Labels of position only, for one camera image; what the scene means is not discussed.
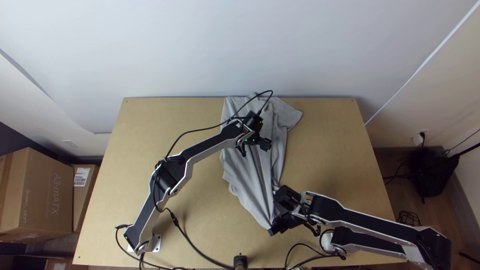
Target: gray cloth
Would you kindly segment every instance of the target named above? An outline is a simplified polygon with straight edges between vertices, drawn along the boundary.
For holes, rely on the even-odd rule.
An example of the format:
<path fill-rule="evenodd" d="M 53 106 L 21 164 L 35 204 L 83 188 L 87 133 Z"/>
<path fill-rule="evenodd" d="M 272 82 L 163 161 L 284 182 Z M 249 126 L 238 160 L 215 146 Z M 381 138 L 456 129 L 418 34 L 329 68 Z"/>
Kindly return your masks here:
<path fill-rule="evenodd" d="M 228 119 L 249 97 L 226 97 L 221 120 Z M 252 100 L 237 116 L 246 116 L 252 110 L 258 112 L 266 97 Z M 223 179 L 229 182 L 230 192 L 241 205 L 265 229 L 270 229 L 275 218 L 274 192 L 279 188 L 287 148 L 287 132 L 302 117 L 303 112 L 272 97 L 261 113 L 263 127 L 260 136 L 271 139 L 271 149 L 263 151 L 259 146 L 246 145 L 246 157 L 237 149 L 223 149 L 220 162 L 224 168 Z"/>

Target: tabletop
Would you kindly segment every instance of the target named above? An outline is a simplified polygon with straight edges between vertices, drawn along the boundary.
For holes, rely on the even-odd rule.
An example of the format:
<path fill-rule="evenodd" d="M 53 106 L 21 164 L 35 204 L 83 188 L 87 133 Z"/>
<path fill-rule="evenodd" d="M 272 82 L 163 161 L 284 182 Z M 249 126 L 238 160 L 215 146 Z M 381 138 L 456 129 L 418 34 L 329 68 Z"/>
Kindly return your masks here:
<path fill-rule="evenodd" d="M 352 210 L 394 220 L 392 207 L 370 144 L 357 102 L 353 98 L 282 98 L 303 111 L 288 133 L 281 185 L 337 199 Z M 149 97 L 125 98 L 112 131 L 90 199 L 76 247 L 74 264 L 138 267 L 115 241 L 115 227 L 137 218 L 149 193 L 154 165 L 184 131 L 220 122 L 224 98 Z M 172 154 L 217 134 L 220 129 L 190 133 Z M 229 192 L 216 153 L 193 169 L 191 180 L 172 197 L 171 209 L 192 242 L 208 256 L 231 265 L 233 257 L 246 255 L 250 268 L 283 268 L 295 243 L 318 248 L 318 237 L 299 226 L 270 236 Z M 201 258 L 161 214 L 156 234 L 162 234 L 160 252 L 144 260 L 166 267 L 216 268 Z M 119 233 L 120 243 L 127 242 Z M 315 254 L 295 249 L 292 266 Z M 399 263 L 404 260 L 359 251 L 339 258 L 307 263 L 309 267 Z"/>

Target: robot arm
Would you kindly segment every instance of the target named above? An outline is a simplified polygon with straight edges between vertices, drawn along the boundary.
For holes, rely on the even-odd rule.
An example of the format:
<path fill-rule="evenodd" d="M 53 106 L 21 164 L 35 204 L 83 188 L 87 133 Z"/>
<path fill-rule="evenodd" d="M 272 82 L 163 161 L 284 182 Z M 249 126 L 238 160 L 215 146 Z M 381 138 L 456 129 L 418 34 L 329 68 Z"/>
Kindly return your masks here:
<path fill-rule="evenodd" d="M 412 227 L 360 213 L 335 199 L 309 191 L 297 193 L 286 185 L 274 200 L 286 211 L 274 220 L 270 235 L 313 223 L 332 228 L 321 239 L 327 251 L 368 251 L 405 259 L 425 270 L 450 269 L 451 242 L 430 227 Z"/>
<path fill-rule="evenodd" d="M 222 128 L 219 134 L 197 143 L 180 154 L 161 160 L 151 174 L 150 192 L 133 225 L 123 236 L 133 251 L 157 252 L 161 235 L 153 235 L 153 227 L 169 198 L 177 195 L 192 177 L 194 164 L 224 149 L 237 148 L 245 157 L 245 145 L 259 145 L 264 151 L 271 147 L 271 141 L 260 137 L 262 118 L 250 111 L 246 117 L 234 119 Z"/>

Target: wire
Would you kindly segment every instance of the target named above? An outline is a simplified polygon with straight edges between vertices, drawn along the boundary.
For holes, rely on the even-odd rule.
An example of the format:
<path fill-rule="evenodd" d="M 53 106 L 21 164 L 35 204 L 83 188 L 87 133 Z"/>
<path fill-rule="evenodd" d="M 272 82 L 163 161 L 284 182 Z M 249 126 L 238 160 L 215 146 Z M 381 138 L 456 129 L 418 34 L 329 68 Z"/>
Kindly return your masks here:
<path fill-rule="evenodd" d="M 436 270 L 436 269 L 437 269 L 437 266 L 434 265 L 434 261 L 432 260 L 432 256 L 430 256 L 430 253 L 429 253 L 428 249 L 424 246 L 423 242 L 422 242 L 420 239 L 418 239 L 417 244 L 418 244 L 418 245 L 421 247 L 421 249 L 425 252 L 428 260 L 430 261 L 431 268 L 432 268 L 433 270 Z"/>
<path fill-rule="evenodd" d="M 310 250 L 314 251 L 315 253 L 319 254 L 319 256 L 311 257 L 311 258 L 306 259 L 306 260 L 304 260 L 304 261 L 302 261 L 302 262 L 299 262 L 299 263 L 295 264 L 295 266 L 291 267 L 290 270 L 291 270 L 291 269 L 294 269 L 294 268 L 297 268 L 297 267 L 300 267 L 300 266 L 302 266 L 302 265 L 304 265 L 304 264 L 306 264 L 306 263 L 308 263 L 308 262 L 311 262 L 311 261 L 314 261 L 314 260 L 318 260 L 318 259 L 323 259 L 323 258 L 339 257 L 339 258 L 342 259 L 342 260 L 346 260 L 346 259 L 347 259 L 345 256 L 338 254 L 338 251 L 336 251 L 334 254 L 324 255 L 324 254 L 322 254 L 320 251 L 316 250 L 315 248 L 313 248 L 313 247 L 311 247 L 311 246 L 309 246 L 309 245 L 307 245 L 307 244 L 305 244 L 305 243 L 296 243 L 296 244 L 294 244 L 294 245 L 290 248 L 290 250 L 288 250 L 288 253 L 286 254 L 285 264 L 284 264 L 284 269 L 285 269 L 285 270 L 287 270 L 287 262 L 288 262 L 288 260 L 289 260 L 289 255 L 290 255 L 290 253 L 291 253 L 292 250 L 293 250 L 295 247 L 297 247 L 297 246 L 307 247 L 307 248 L 309 248 Z"/>
<path fill-rule="evenodd" d="M 454 147 L 449 148 L 449 149 L 443 151 L 441 154 L 444 155 L 444 156 L 450 154 L 450 151 L 451 151 L 451 150 L 453 150 L 453 149 L 455 149 L 457 146 L 463 144 L 466 140 L 470 139 L 473 135 L 477 134 L 478 132 L 480 132 L 480 128 L 477 129 L 475 132 L 473 132 L 473 133 L 472 133 L 470 136 L 468 136 L 466 139 L 462 140 L 460 143 L 458 143 L 458 144 L 455 145 Z"/>
<path fill-rule="evenodd" d="M 320 233 L 320 237 L 318 238 L 318 244 L 320 245 L 320 248 L 321 250 L 323 250 L 323 252 L 325 252 L 326 254 L 334 254 L 335 251 L 326 251 L 324 246 L 322 245 L 322 237 L 324 237 L 324 234 L 328 233 L 328 232 L 334 232 L 335 230 L 334 229 L 326 229 L 324 231 L 322 231 Z"/>
<path fill-rule="evenodd" d="M 175 216 L 175 214 L 169 209 L 169 208 L 165 208 L 165 210 L 167 210 L 168 212 L 170 212 L 170 217 L 171 217 L 171 221 L 173 222 L 173 224 L 175 225 L 175 227 L 178 228 L 178 230 L 180 231 L 181 235 L 183 235 L 183 237 L 185 238 L 185 240 L 190 244 L 190 246 L 198 253 L 198 255 L 200 255 L 202 258 L 204 258 L 205 260 L 209 261 L 210 263 L 216 265 L 216 266 L 219 266 L 221 268 L 225 268 L 227 270 L 234 270 L 234 268 L 232 266 L 229 266 L 229 265 L 226 265 L 226 264 L 223 264 L 221 262 L 218 262 L 212 258 L 210 258 L 209 256 L 205 255 L 203 252 L 201 252 L 195 245 L 194 243 L 192 243 L 192 241 L 190 240 L 190 238 L 187 236 L 187 234 L 184 232 L 184 230 L 182 230 L 182 228 L 180 228 L 180 225 L 179 225 L 179 220 L 177 219 L 177 217 Z"/>
<path fill-rule="evenodd" d="M 127 228 L 127 227 L 129 227 L 129 226 L 131 226 L 131 225 L 123 224 L 123 225 L 118 225 L 117 227 L 115 227 L 115 229 L 116 229 L 116 232 L 115 232 L 116 244 L 117 244 L 118 247 L 121 249 L 121 251 L 123 251 L 123 253 L 127 254 L 130 258 L 138 261 L 138 262 L 140 263 L 140 265 L 143 263 L 143 264 L 149 265 L 149 266 L 151 266 L 151 267 L 156 267 L 156 268 L 163 269 L 163 270 L 187 270 L 187 268 L 184 268 L 184 267 L 168 268 L 168 267 L 165 267 L 165 266 L 160 266 L 160 265 L 156 265 L 156 264 L 147 262 L 147 261 L 143 260 L 143 257 L 142 257 L 143 253 L 142 253 L 142 255 L 140 255 L 140 258 L 137 258 L 137 257 L 131 255 L 130 253 L 128 253 L 128 251 L 126 251 L 126 250 L 120 245 L 120 242 L 119 242 L 119 230 L 120 230 L 120 229 Z"/>
<path fill-rule="evenodd" d="M 142 270 L 142 262 L 144 260 L 144 257 L 145 257 L 145 252 L 142 252 L 142 254 L 140 255 L 140 261 L 138 262 L 138 269 L 139 270 Z"/>
<path fill-rule="evenodd" d="M 396 172 L 393 176 L 383 177 L 384 180 L 390 179 L 389 181 L 387 181 L 385 183 L 385 186 L 388 185 L 390 182 L 392 182 L 395 178 L 402 178 L 403 177 L 403 176 L 399 176 L 398 174 L 399 174 L 400 168 L 402 168 L 403 165 L 407 164 L 407 162 L 408 162 L 408 160 L 405 160 L 404 162 L 402 162 L 400 164 L 400 166 L 398 166 L 398 168 L 396 169 Z"/>
<path fill-rule="evenodd" d="M 165 155 L 165 160 L 169 157 L 169 155 L 170 155 L 170 153 L 172 152 L 174 146 L 177 144 L 177 142 L 180 140 L 180 138 L 183 137 L 184 135 L 189 134 L 189 133 L 193 133 L 193 132 L 211 130 L 211 129 L 220 127 L 221 125 L 230 122 L 230 121 L 232 120 L 232 118 L 234 118 L 234 117 L 235 117 L 247 104 L 249 104 L 252 100 L 260 97 L 261 95 L 263 95 L 263 94 L 265 94 L 265 93 L 269 93 L 269 92 L 270 92 L 270 96 L 268 96 L 268 98 L 265 100 L 265 103 L 263 103 L 263 106 L 262 106 L 261 109 L 258 111 L 258 114 L 260 114 L 260 113 L 262 112 L 262 110 L 264 109 L 265 105 L 267 104 L 267 102 L 270 100 L 270 98 L 271 98 L 272 95 L 274 94 L 274 92 L 273 92 L 272 90 L 267 90 L 267 91 L 263 91 L 263 92 L 261 92 L 261 93 L 256 94 L 254 97 L 250 98 L 247 102 L 245 102 L 232 116 L 230 116 L 227 120 L 225 120 L 225 121 L 223 121 L 223 122 L 221 122 L 221 123 L 219 123 L 219 124 L 216 124 L 216 125 L 213 125 L 213 126 L 210 126 L 210 127 L 206 127 L 206 128 L 189 130 L 189 131 L 186 131 L 186 132 L 182 133 L 180 136 L 178 136 L 178 138 L 176 138 L 175 142 L 171 145 L 170 149 L 168 150 L 168 152 L 167 152 L 166 155 Z"/>
<path fill-rule="evenodd" d="M 420 136 L 422 138 L 421 140 L 421 147 L 420 148 L 423 148 L 424 145 L 425 145 L 425 132 L 420 132 Z"/>

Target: cardboard box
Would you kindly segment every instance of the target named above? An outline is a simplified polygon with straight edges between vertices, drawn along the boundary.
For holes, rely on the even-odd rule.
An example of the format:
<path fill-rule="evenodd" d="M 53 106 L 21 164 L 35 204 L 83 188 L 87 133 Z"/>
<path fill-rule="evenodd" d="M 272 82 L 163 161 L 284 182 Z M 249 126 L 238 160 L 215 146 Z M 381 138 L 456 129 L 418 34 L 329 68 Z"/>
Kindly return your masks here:
<path fill-rule="evenodd" d="M 73 232 L 75 233 L 80 233 L 82 229 L 99 169 L 96 165 L 73 165 L 75 171 L 73 181 Z"/>
<path fill-rule="evenodd" d="M 72 167 L 31 148 L 0 156 L 0 241 L 70 234 L 73 178 Z"/>
<path fill-rule="evenodd" d="M 87 270 L 88 265 L 72 264 L 73 258 L 45 256 L 15 256 L 11 270 Z"/>

